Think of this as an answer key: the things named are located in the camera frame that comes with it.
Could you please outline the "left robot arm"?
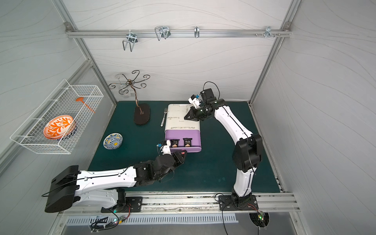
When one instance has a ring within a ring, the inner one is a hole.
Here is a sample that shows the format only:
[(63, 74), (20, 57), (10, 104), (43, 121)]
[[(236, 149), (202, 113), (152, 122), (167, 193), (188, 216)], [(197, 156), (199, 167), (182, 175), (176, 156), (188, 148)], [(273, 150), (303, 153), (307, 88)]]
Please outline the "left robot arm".
[(79, 170), (72, 165), (51, 181), (45, 212), (55, 213), (72, 206), (101, 206), (111, 208), (121, 202), (113, 189), (143, 187), (161, 181), (185, 162), (186, 150), (157, 156), (154, 160), (139, 162), (126, 168), (108, 171)]

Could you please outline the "white drawer cabinet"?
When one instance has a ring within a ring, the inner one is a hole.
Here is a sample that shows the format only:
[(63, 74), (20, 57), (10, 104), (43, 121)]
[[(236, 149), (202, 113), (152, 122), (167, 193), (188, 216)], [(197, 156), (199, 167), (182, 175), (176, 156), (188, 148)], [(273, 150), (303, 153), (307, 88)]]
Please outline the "white drawer cabinet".
[(170, 104), (167, 108), (165, 131), (167, 130), (199, 130), (200, 122), (185, 120), (191, 104)]

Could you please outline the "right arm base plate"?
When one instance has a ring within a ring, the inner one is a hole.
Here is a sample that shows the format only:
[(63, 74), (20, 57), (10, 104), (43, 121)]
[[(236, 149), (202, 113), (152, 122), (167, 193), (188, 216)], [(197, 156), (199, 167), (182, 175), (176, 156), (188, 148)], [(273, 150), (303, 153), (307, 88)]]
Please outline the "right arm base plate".
[(245, 197), (238, 197), (236, 194), (215, 196), (221, 211), (258, 211), (256, 196), (249, 194)]

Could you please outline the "black cookie packet two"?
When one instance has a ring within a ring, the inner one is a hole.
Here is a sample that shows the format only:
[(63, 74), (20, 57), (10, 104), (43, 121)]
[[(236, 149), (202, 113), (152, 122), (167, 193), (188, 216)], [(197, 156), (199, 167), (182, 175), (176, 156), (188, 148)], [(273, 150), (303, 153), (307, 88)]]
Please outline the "black cookie packet two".
[(184, 147), (192, 147), (192, 138), (184, 138)]

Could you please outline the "purple drawer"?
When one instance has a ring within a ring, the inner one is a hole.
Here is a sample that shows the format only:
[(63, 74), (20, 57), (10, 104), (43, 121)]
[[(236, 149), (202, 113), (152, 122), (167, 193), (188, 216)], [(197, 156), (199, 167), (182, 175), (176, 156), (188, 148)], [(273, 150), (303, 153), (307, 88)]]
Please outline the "purple drawer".
[(170, 141), (171, 152), (198, 153), (202, 150), (199, 130), (166, 130), (165, 139)]

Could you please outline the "black cookie packet one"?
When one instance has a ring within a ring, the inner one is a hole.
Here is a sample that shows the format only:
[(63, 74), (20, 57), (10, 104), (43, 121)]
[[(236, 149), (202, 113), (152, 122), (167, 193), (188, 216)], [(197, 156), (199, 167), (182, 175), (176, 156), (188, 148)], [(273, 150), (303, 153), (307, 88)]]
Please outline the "black cookie packet one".
[(176, 148), (176, 147), (179, 147), (179, 139), (171, 139), (170, 140), (170, 147), (172, 148)]

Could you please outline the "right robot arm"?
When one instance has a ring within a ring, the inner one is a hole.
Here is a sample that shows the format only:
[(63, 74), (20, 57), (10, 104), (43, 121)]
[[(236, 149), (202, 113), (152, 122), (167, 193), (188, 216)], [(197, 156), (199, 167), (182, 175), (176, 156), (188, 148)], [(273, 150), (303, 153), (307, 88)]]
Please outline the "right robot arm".
[(232, 158), (237, 168), (233, 190), (238, 198), (250, 195), (252, 180), (261, 162), (263, 150), (261, 135), (249, 131), (223, 99), (200, 100), (193, 95), (189, 98), (189, 103), (192, 107), (186, 114), (185, 120), (203, 121), (214, 117), (231, 136), (235, 144)]

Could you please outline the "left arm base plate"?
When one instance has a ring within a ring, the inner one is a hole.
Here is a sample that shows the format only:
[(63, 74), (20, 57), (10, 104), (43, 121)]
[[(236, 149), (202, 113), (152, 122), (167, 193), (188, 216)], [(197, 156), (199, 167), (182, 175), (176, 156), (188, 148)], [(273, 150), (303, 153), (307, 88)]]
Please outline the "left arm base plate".
[(140, 212), (142, 207), (143, 197), (123, 197), (117, 200), (117, 203), (106, 209), (102, 207), (101, 213), (129, 213)]

